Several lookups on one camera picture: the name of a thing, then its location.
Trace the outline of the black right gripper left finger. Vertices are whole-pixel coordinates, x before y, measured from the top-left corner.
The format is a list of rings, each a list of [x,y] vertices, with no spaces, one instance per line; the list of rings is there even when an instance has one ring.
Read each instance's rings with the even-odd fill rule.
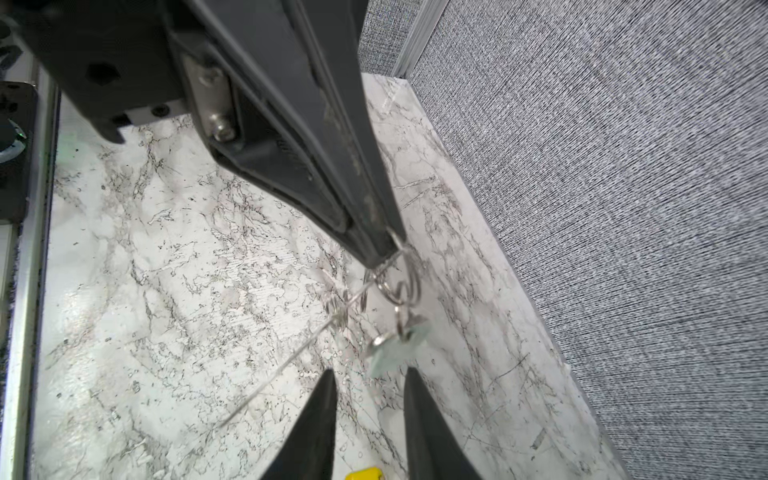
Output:
[[[332,478],[337,401],[334,372],[327,369],[262,480]]]

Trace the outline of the yellow capped key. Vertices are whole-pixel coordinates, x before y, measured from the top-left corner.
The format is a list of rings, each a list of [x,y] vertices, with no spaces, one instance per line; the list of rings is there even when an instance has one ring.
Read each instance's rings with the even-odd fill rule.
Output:
[[[384,474],[378,467],[368,467],[349,473],[345,480],[383,480]]]

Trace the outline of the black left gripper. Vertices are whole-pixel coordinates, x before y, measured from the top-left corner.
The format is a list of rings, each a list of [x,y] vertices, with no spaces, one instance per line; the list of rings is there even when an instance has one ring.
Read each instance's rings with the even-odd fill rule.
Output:
[[[160,1],[14,1],[11,27],[106,140],[184,115]]]

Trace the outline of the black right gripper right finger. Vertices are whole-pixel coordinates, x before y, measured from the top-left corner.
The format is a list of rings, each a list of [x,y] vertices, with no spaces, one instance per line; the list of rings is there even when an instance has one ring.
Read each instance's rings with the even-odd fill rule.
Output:
[[[414,367],[406,374],[404,420],[410,479],[480,479]]]

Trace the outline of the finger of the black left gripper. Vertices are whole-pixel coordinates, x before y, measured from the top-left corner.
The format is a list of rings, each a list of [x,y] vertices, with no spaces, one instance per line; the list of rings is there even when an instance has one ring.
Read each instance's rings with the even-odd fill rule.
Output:
[[[332,189],[325,101],[284,2],[162,3],[190,113],[219,165],[298,209],[374,268],[395,246],[363,245]]]
[[[366,246],[395,246],[405,237],[373,132],[358,46],[366,1],[285,1],[312,76],[325,101],[334,147],[328,166],[332,189]]]

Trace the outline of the green capped key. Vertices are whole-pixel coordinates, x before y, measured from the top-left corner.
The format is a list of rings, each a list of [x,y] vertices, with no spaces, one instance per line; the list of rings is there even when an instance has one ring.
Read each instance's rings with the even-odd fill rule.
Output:
[[[366,349],[369,375],[381,377],[413,360],[430,329],[431,322],[425,316],[413,315],[405,323],[402,333],[389,332],[374,338]]]

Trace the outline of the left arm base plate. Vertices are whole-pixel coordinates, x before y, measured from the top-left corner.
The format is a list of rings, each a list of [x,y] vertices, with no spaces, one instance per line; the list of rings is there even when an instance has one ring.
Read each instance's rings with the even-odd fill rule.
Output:
[[[28,83],[1,82],[1,223],[20,223],[27,210],[37,92]]]

